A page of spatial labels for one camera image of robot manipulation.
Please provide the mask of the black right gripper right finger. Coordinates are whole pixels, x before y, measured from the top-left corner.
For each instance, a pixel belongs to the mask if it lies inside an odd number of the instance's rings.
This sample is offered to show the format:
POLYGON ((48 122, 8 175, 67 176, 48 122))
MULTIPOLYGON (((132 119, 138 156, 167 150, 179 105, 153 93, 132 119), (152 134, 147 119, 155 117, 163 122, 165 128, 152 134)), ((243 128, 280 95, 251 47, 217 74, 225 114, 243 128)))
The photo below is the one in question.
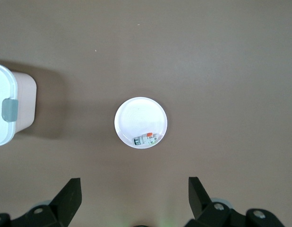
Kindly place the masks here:
POLYGON ((231 209, 223 200, 210 199, 198 177, 189 178, 189 204, 194 218, 187 227, 229 227, 231 209))

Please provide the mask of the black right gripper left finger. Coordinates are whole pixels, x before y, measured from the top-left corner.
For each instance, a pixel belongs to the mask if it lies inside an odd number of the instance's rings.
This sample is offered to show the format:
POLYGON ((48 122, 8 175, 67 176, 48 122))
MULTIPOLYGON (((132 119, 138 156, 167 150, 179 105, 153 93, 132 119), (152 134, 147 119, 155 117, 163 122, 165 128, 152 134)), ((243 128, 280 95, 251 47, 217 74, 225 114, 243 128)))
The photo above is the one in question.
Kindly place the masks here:
POLYGON ((80 178, 72 178, 48 203, 27 213, 30 227, 67 227, 82 203, 80 178))

